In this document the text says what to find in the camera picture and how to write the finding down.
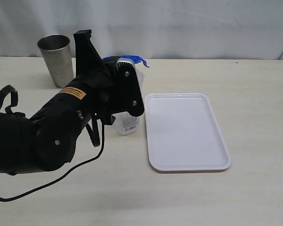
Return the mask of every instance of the barcode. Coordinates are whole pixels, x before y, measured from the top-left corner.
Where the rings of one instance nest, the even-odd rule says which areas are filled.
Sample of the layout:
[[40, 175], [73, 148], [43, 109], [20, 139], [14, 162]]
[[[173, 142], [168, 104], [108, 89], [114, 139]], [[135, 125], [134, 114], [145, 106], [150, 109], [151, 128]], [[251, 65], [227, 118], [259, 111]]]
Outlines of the barcode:
[[130, 130], [135, 129], [135, 128], [136, 128], [136, 125], [130, 126], [130, 127], [126, 128], [125, 131], [130, 131]]

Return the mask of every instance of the orange warning label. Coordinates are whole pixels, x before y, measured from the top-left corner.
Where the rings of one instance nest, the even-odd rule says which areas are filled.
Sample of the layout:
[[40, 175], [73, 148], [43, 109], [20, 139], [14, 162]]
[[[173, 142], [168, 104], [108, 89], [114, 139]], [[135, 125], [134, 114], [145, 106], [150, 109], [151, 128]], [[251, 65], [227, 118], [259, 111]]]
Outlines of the orange warning label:
[[82, 100], [84, 96], [86, 96], [86, 93], [84, 91], [74, 87], [65, 87], [60, 91], [60, 93], [68, 93], [79, 98], [80, 100]]

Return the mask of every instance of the bottle label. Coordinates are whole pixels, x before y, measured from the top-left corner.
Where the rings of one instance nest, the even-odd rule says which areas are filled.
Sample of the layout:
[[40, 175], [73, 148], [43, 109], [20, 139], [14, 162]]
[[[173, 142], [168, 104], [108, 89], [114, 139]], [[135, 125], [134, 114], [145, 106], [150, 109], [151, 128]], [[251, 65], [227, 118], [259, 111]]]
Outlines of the bottle label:
[[128, 132], [135, 129], [138, 124], [138, 119], [138, 117], [123, 119], [123, 132]]

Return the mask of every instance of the white curtain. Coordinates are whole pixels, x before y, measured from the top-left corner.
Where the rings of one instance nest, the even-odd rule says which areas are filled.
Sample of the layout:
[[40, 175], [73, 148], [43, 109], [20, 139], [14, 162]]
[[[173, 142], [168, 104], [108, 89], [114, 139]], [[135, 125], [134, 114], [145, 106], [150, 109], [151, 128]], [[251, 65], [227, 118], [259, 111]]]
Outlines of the white curtain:
[[0, 56], [82, 29], [102, 57], [283, 59], [283, 0], [0, 0]]

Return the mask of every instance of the white table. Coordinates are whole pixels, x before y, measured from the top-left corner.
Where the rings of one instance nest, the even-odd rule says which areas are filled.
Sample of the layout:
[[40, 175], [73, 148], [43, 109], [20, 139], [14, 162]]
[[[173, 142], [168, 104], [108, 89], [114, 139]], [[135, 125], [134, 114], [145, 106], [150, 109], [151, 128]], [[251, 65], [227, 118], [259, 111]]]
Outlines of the white table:
[[[207, 95], [232, 166], [222, 173], [158, 174], [148, 163], [144, 117], [127, 137], [106, 128], [97, 161], [60, 183], [0, 203], [0, 226], [283, 226], [283, 61], [149, 60], [143, 95]], [[19, 91], [28, 117], [58, 92], [42, 58], [0, 57], [0, 89]], [[55, 172], [0, 174], [0, 196], [47, 183], [98, 149], [84, 131], [73, 161]]]

